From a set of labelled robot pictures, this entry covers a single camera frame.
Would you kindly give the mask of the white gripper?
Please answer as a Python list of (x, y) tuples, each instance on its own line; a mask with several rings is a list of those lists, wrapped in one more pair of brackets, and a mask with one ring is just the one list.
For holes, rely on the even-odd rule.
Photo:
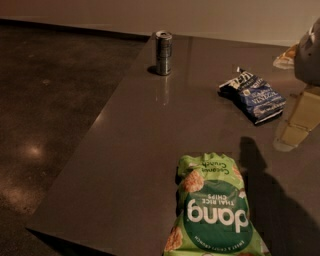
[(293, 69), (307, 85), (297, 96), (291, 112), (279, 123), (273, 145), (289, 152), (297, 148), (320, 124), (320, 18), (300, 39), (273, 62), (279, 69)]

